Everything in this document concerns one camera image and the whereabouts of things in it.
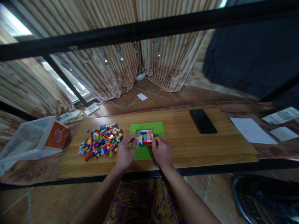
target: smartphone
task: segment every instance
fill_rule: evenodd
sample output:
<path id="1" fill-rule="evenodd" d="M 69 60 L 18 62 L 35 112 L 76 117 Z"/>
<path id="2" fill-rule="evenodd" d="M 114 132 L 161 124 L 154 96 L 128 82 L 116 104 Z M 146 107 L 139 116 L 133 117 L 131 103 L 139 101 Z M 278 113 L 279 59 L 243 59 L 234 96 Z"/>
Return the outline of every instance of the smartphone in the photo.
<path id="1" fill-rule="evenodd" d="M 191 110 L 191 116 L 201 134 L 216 134 L 217 130 L 204 110 Z"/>

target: black cloth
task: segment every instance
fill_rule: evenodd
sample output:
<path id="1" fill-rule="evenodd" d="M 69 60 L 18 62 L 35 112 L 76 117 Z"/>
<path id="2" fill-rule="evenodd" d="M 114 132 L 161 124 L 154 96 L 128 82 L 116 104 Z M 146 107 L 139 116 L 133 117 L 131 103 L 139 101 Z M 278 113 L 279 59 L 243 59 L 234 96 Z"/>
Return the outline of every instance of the black cloth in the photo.
<path id="1" fill-rule="evenodd" d="M 228 0 L 226 7 L 256 2 Z M 299 17 L 216 29 L 203 70 L 216 84 L 263 98 L 299 73 Z M 299 85 L 273 102 L 299 109 Z"/>

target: striped curtain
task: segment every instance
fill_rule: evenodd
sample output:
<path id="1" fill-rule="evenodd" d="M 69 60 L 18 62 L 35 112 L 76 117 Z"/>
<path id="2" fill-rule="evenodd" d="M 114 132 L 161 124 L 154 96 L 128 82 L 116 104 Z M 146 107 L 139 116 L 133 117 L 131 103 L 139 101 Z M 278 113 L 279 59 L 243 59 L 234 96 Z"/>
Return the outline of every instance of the striped curtain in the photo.
<path id="1" fill-rule="evenodd" d="M 0 44 L 17 42 L 0 27 Z M 0 63 L 0 101 L 37 118 L 56 117 L 74 105 L 48 73 L 33 59 Z M 0 151 L 24 120 L 0 111 Z"/>
<path id="2" fill-rule="evenodd" d="M 137 1 L 136 11 L 138 21 L 146 21 L 211 10 L 220 3 L 221 0 L 146 0 Z M 206 30 L 141 41 L 148 79 L 166 91 L 179 91 L 187 81 L 205 38 Z"/>
<path id="3" fill-rule="evenodd" d="M 11 6 L 40 38 L 87 31 L 167 16 L 209 10 L 220 0 L 11 0 Z M 179 91 L 200 51 L 205 31 L 165 37 L 160 59 L 156 40 L 55 54 L 95 98 L 109 100 L 129 91 L 138 72 L 166 91 Z"/>

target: brown floor tile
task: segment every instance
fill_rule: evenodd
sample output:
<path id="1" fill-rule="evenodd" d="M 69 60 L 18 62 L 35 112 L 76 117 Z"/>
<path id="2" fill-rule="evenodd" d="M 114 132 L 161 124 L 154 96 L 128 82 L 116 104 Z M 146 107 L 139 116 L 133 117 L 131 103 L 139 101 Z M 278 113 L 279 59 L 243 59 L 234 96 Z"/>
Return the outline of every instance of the brown floor tile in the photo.
<path id="1" fill-rule="evenodd" d="M 230 189 L 231 176 L 229 174 L 211 175 L 206 194 L 206 205 L 212 210 L 221 223 L 247 222 L 239 213 Z"/>
<path id="2" fill-rule="evenodd" d="M 84 119 L 90 119 L 90 118 L 97 118 L 97 117 L 107 117 L 107 116 L 113 116 L 118 115 L 122 113 L 122 109 L 115 106 L 111 102 L 106 102 L 104 105 L 97 105 L 100 109 L 94 112 L 92 115 L 87 116 L 86 113 L 84 113 L 85 109 L 81 109 L 81 111 L 84 113 L 83 118 Z"/>
<path id="3" fill-rule="evenodd" d="M 187 86 L 183 86 L 179 92 L 167 92 L 161 89 L 159 86 L 154 85 L 148 91 L 175 102 L 177 98 L 181 95 L 181 93 L 185 90 L 186 87 Z"/>
<path id="4" fill-rule="evenodd" d="M 216 102 L 223 101 L 224 94 L 219 93 L 213 90 L 200 89 L 193 86 L 186 87 L 183 94 L 177 100 L 174 106 L 180 105 L 197 105 L 199 103 L 208 103 L 208 102 Z"/>
<path id="5" fill-rule="evenodd" d="M 0 216 L 0 223 L 23 224 L 29 223 L 28 219 L 28 197 L 23 197 L 17 204 Z"/>
<path id="6" fill-rule="evenodd" d="M 209 175 L 188 176 L 188 184 L 203 199 Z"/>
<path id="7" fill-rule="evenodd" d="M 68 184 L 34 188 L 30 192 L 32 223 L 69 223 L 100 184 Z"/>
<path id="8" fill-rule="evenodd" d="M 26 192 L 26 188 L 0 191 L 0 214 L 8 209 L 9 206 L 12 206 Z"/>
<path id="9" fill-rule="evenodd" d="M 147 79 L 143 79 L 139 82 L 135 82 L 134 83 L 134 87 L 138 88 L 138 89 L 142 89 L 147 91 L 149 88 L 151 88 L 154 84 L 151 83 L 150 81 L 148 81 Z"/>
<path id="10" fill-rule="evenodd" d="M 126 92 L 120 96 L 120 98 L 115 98 L 110 100 L 110 102 L 116 104 L 117 106 L 121 107 L 122 109 L 127 108 L 131 103 L 133 103 L 136 99 L 138 99 L 138 94 L 144 93 L 145 91 L 132 88 L 129 92 Z"/>
<path id="11" fill-rule="evenodd" d="M 299 169 L 274 170 L 277 179 L 299 182 Z"/>
<path id="12" fill-rule="evenodd" d="M 145 93 L 144 95 L 147 97 L 146 100 L 142 101 L 140 99 L 137 99 L 131 106 L 126 109 L 126 111 L 130 113 L 144 110 L 160 109 L 171 107 L 173 104 L 171 100 L 167 100 L 149 92 Z"/>

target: pile of lego bricks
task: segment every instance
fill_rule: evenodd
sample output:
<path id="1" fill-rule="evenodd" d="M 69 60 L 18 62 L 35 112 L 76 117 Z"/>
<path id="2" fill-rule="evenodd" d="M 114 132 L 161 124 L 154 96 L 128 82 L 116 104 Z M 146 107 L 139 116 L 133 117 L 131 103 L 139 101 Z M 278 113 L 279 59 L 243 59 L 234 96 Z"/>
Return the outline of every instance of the pile of lego bricks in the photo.
<path id="1" fill-rule="evenodd" d="M 138 131 L 138 146 L 152 146 L 153 130 Z"/>
<path id="2" fill-rule="evenodd" d="M 115 155 L 121 141 L 122 130 L 118 129 L 117 124 L 102 125 L 90 132 L 90 137 L 81 143 L 78 154 L 87 154 L 85 161 L 90 158 L 97 159 L 102 155 L 111 157 Z"/>

